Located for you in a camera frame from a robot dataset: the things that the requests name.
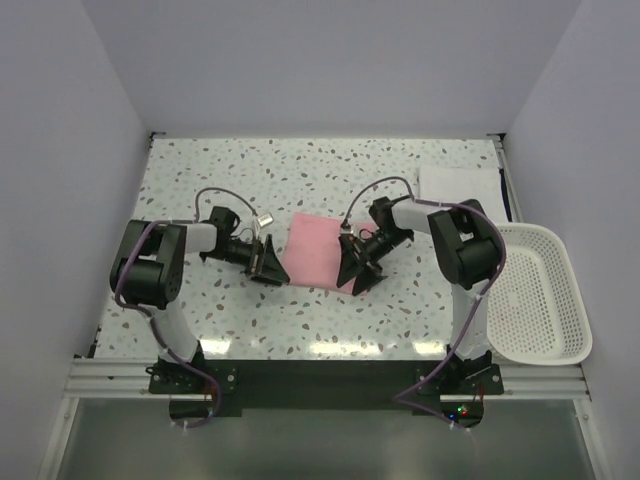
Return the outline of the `pink t shirt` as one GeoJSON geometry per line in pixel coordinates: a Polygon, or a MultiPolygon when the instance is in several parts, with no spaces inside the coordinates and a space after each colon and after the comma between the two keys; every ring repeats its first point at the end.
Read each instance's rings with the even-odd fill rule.
{"type": "Polygon", "coordinates": [[[290,285],[313,287],[350,295],[354,281],[336,285],[341,261],[341,221],[295,213],[281,257],[290,285]]]}

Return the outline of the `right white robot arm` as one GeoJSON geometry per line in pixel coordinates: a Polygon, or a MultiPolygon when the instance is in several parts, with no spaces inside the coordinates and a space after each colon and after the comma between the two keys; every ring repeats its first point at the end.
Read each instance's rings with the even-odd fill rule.
{"type": "Polygon", "coordinates": [[[490,356],[488,296],[506,264],[506,245],[497,226],[475,199],[438,205],[409,195],[381,197],[369,207],[377,229],[366,239],[341,224],[336,285],[351,282],[351,294],[370,290],[383,279],[380,261],[417,232],[431,237],[437,265],[451,285],[452,336],[445,369],[448,386],[469,392],[481,380],[474,362],[490,356]]]}

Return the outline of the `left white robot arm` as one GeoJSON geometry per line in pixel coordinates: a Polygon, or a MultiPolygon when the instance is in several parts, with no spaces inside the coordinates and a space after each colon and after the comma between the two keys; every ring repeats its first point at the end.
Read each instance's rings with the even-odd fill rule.
{"type": "Polygon", "coordinates": [[[240,217],[215,206],[205,221],[131,220],[124,232],[109,277],[115,302],[147,318],[159,347],[158,358],[175,364],[171,378],[185,392],[200,390],[207,380],[200,341],[192,333],[180,304],[184,260],[196,253],[236,265],[248,279],[282,286],[290,282],[270,234],[260,229],[270,215],[253,218],[251,239],[236,234],[240,217]]]}

